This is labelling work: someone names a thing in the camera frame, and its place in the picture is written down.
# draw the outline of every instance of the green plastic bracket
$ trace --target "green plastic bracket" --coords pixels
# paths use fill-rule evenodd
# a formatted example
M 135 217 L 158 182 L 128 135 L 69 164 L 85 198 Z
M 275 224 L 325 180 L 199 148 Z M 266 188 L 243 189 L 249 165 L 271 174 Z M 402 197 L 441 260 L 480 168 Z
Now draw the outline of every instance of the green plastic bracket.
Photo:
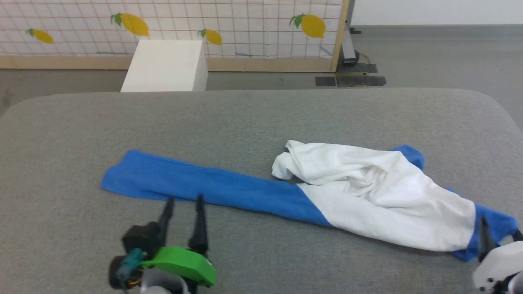
M 143 267 L 156 266 L 168 273 L 196 281 L 206 287 L 216 284 L 216 269 L 202 255 L 181 247 L 162 247 Z

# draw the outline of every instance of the grid panel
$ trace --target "grid panel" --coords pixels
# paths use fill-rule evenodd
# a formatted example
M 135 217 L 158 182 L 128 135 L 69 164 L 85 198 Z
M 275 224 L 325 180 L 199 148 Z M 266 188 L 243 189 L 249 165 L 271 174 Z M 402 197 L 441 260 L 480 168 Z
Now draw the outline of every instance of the grid panel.
M 341 6 L 342 0 L 0 0 L 0 54 L 119 56 L 132 55 L 141 39 L 203 39 L 213 58 L 331 59 Z

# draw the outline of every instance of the lemon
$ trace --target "lemon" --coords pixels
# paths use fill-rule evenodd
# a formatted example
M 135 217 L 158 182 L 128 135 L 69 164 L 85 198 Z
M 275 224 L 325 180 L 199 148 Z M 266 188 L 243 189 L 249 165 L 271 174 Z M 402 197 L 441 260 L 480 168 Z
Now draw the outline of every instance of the lemon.
M 305 35 L 312 38 L 323 38 L 325 33 L 325 23 L 323 20 L 312 14 L 300 14 L 291 17 L 289 25 L 294 21 L 294 25 L 298 28 L 301 25 Z
M 36 30 L 36 29 L 28 29 L 28 30 L 26 30 L 26 33 L 30 34 L 31 37 L 35 37 L 44 43 L 54 44 L 53 38 L 44 31 Z
M 121 27 L 123 24 L 123 26 L 128 31 L 137 36 L 149 36 L 149 27 L 140 17 L 136 15 L 129 13 L 117 13 L 115 15 L 111 15 L 111 23 L 113 19 L 119 27 Z
M 217 31 L 203 29 L 201 31 L 198 31 L 197 35 L 201 35 L 202 37 L 207 36 L 207 40 L 211 44 L 215 44 L 215 45 L 222 44 L 222 36 L 220 36 L 220 34 Z

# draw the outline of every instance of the wooden frame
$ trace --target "wooden frame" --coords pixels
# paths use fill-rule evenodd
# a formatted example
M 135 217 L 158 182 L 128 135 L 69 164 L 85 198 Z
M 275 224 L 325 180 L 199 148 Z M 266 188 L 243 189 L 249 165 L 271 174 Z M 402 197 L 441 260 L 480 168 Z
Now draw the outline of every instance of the wooden frame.
M 342 47 L 350 0 L 343 0 L 332 59 L 225 59 L 207 58 L 209 71 L 229 72 L 335 72 Z M 0 69 L 127 70 L 132 57 L 0 56 Z

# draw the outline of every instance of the white wall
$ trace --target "white wall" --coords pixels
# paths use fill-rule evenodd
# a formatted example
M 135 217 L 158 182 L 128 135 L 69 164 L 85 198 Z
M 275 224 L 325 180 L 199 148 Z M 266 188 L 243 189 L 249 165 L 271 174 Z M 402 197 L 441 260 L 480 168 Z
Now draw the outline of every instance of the white wall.
M 351 26 L 523 24 L 523 0 L 355 1 Z

